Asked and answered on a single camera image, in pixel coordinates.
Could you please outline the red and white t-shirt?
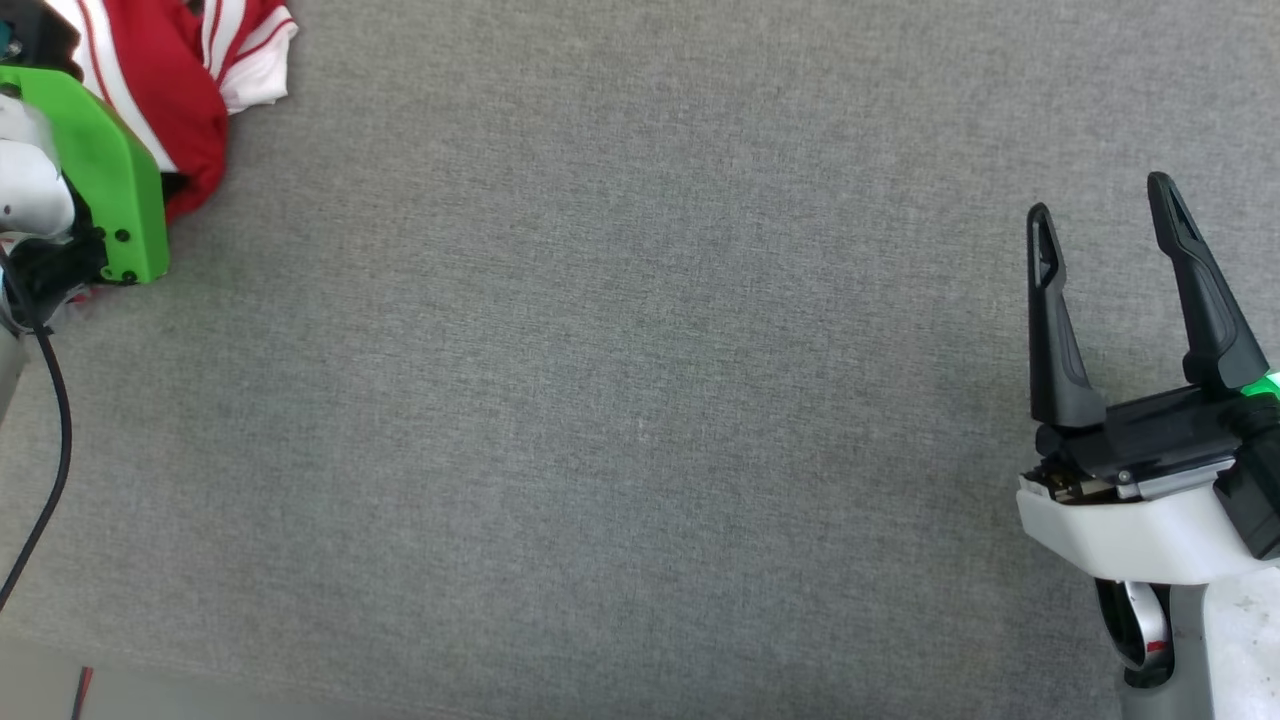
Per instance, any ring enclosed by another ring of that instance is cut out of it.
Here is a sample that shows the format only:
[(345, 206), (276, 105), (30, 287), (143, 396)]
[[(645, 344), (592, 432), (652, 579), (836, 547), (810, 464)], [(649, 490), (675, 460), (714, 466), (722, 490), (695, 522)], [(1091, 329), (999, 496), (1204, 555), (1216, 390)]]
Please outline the red and white t-shirt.
[(150, 151), (166, 218), (191, 214), (227, 170), (229, 124), (288, 94), (298, 24), (288, 0), (42, 0), (73, 31), (70, 61)]

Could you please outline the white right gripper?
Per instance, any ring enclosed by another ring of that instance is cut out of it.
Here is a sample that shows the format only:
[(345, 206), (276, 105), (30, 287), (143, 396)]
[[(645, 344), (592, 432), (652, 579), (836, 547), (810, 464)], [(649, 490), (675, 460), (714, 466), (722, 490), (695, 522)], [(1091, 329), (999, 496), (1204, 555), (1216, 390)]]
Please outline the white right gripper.
[(1091, 577), (1198, 585), (1253, 568), (1213, 483), (1242, 445), (1228, 415), (1252, 398), (1244, 389), (1270, 364), (1172, 177), (1149, 173), (1147, 193), (1178, 287), (1184, 377), (1210, 388), (1106, 405), (1076, 342), (1053, 219), (1036, 204), (1027, 217), (1027, 283), (1039, 461), (1021, 477), (1018, 511), (1032, 539)]

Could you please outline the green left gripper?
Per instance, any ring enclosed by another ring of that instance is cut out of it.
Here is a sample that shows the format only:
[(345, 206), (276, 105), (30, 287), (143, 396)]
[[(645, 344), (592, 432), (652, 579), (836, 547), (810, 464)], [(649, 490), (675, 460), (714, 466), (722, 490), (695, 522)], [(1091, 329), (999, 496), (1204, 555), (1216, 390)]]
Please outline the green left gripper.
[(44, 237), (90, 220), (105, 232), (109, 283), (169, 268), (163, 178), (116, 113), (60, 70), (0, 65), (0, 227)]

